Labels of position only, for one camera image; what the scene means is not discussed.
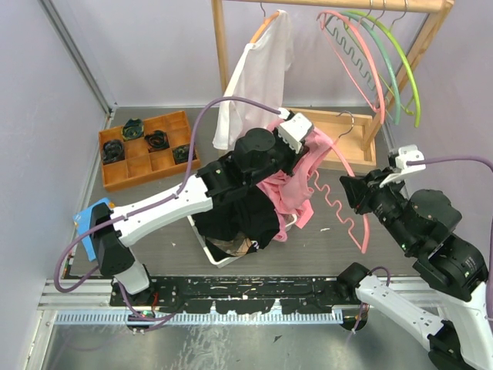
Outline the light pink t shirt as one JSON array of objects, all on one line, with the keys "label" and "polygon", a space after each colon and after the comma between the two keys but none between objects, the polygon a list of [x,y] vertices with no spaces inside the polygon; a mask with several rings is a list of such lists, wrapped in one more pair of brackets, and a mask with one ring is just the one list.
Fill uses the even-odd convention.
[{"label": "light pink t shirt", "polygon": [[305,139],[308,153],[294,168],[294,175],[289,177],[280,170],[257,185],[272,201],[275,210],[297,216],[295,225],[299,228],[314,215],[310,203],[313,191],[307,182],[329,153],[330,141],[326,134],[314,128]]}]

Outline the black t shirt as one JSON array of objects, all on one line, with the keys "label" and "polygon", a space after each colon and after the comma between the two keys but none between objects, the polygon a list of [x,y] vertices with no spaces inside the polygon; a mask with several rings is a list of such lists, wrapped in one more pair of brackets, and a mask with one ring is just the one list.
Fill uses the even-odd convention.
[{"label": "black t shirt", "polygon": [[224,206],[192,216],[198,231],[205,237],[231,241],[239,232],[264,249],[278,231],[275,209],[269,197],[258,187],[246,196]]}]

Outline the white t shirt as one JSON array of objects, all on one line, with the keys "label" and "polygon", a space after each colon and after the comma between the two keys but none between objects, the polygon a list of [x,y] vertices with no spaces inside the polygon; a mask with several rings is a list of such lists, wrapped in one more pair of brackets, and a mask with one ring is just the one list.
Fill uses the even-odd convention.
[{"label": "white t shirt", "polygon": [[[293,62],[290,15],[279,10],[261,37],[246,44],[226,88],[225,96],[243,97],[278,109],[282,106],[285,74]],[[219,106],[213,146],[232,150],[237,139],[252,128],[267,128],[277,115],[239,102]]]}]

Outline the orange hanger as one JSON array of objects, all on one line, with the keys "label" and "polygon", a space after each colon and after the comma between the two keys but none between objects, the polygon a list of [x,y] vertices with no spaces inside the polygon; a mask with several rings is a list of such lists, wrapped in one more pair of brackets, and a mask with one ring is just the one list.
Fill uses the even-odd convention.
[{"label": "orange hanger", "polygon": [[279,14],[280,14],[279,11],[275,11],[269,17],[265,17],[263,19],[263,23],[261,24],[261,26],[255,31],[252,38],[250,39],[250,43],[258,42],[262,34],[267,30],[269,25],[279,16]]}]

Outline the salmon pink hanger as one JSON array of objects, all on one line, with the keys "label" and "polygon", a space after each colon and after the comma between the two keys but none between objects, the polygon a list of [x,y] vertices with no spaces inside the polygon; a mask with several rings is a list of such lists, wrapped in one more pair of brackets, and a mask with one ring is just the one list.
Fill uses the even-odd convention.
[{"label": "salmon pink hanger", "polygon": [[[361,34],[361,30],[367,31],[366,25],[360,20],[355,21],[351,16],[334,10],[321,11],[317,15],[317,21],[350,80],[373,112],[380,114],[378,123],[383,124],[387,112],[384,88],[371,49]],[[374,100],[366,94],[346,62],[354,66],[354,71],[360,75],[361,82],[365,82],[367,88],[374,93]]]}]

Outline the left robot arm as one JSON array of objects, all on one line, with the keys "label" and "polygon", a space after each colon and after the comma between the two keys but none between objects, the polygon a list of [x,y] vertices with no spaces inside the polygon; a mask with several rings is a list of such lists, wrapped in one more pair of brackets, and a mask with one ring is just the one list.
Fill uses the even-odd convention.
[{"label": "left robot arm", "polygon": [[90,238],[101,275],[115,277],[135,304],[150,303],[154,287],[131,246],[167,224],[244,198],[249,189],[275,173],[291,175],[307,152],[309,133],[290,122],[272,131],[251,129],[232,151],[187,176],[178,186],[113,209],[96,205]]}]

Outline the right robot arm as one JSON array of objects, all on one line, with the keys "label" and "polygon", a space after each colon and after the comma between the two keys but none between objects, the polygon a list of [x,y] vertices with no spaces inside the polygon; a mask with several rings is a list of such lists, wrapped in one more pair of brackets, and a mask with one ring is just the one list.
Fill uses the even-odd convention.
[{"label": "right robot arm", "polygon": [[488,269],[481,252],[454,234],[462,219],[440,190],[405,198],[403,182],[386,183],[390,169],[340,177],[356,214],[374,214],[413,268],[441,297],[447,317],[433,315],[353,263],[337,276],[342,301],[368,303],[411,334],[438,369],[490,369],[492,329],[487,316]]}]

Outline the white perforated plastic basket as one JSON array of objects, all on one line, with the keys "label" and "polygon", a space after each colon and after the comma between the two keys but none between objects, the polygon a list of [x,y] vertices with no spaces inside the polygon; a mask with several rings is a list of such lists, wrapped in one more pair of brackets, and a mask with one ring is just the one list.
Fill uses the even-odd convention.
[{"label": "white perforated plastic basket", "polygon": [[260,249],[255,240],[247,238],[242,232],[239,232],[232,240],[218,240],[203,236],[191,216],[188,216],[187,220],[209,262],[218,268],[225,267],[246,254],[257,252]]}]

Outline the rolled dark patterned sock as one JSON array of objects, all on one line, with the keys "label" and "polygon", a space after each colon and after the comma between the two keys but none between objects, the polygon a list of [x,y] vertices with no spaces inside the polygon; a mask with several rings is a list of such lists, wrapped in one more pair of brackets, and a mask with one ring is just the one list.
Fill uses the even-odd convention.
[{"label": "rolled dark patterned sock", "polygon": [[184,144],[172,149],[173,160],[176,165],[189,161],[190,145]]}]

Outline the rolled black sock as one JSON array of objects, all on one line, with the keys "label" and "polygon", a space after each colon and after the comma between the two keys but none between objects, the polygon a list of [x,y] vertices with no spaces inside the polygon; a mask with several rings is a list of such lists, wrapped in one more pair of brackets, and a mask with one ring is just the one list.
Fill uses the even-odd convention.
[{"label": "rolled black sock", "polygon": [[167,133],[162,130],[155,130],[153,133],[145,135],[148,151],[155,152],[169,149],[169,139]]}]

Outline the wooden compartment tray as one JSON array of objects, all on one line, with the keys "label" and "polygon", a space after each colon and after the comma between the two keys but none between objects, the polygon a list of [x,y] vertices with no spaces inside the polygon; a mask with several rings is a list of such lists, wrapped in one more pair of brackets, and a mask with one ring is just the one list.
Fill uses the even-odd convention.
[{"label": "wooden compartment tray", "polygon": [[[141,120],[144,125],[144,134],[136,140],[123,140],[121,129],[124,125],[99,132],[101,161],[102,146],[109,140],[121,140],[125,150],[124,160],[108,165],[104,165],[102,162],[102,185],[109,192],[135,187],[186,171],[187,163],[176,165],[172,155],[173,148],[190,144],[192,127],[186,113],[176,111]],[[162,130],[167,133],[169,149],[151,153],[148,151],[144,137],[155,130]]]}]

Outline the rolled green sock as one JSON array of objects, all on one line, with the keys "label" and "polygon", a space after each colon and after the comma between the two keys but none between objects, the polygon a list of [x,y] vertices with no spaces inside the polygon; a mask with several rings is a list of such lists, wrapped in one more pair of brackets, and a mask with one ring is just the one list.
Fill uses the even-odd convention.
[{"label": "rolled green sock", "polygon": [[144,125],[141,119],[129,119],[121,129],[124,141],[136,140],[144,134]]}]

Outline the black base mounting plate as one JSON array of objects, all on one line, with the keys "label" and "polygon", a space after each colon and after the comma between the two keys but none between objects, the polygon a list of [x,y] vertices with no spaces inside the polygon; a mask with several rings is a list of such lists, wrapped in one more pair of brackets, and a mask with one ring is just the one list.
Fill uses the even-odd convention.
[{"label": "black base mounting plate", "polygon": [[151,291],[130,298],[134,308],[155,305],[161,313],[221,315],[266,314],[278,304],[281,313],[331,313],[339,306],[358,306],[355,293],[334,277],[214,277],[162,276],[151,280]]}]

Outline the blue folded cloth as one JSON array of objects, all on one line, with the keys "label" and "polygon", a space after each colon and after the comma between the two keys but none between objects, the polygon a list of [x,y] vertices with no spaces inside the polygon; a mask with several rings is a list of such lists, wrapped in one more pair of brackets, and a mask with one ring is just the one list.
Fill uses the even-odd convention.
[{"label": "blue folded cloth", "polygon": [[[99,204],[105,204],[110,210],[115,206],[115,204],[108,197],[103,197],[95,203],[87,206],[86,209],[78,212],[72,218],[78,235],[84,234],[90,229],[92,209]],[[82,245],[86,250],[89,261],[94,261],[96,259],[96,253],[94,251],[94,247],[92,246],[90,236],[86,236],[82,239]]]}]

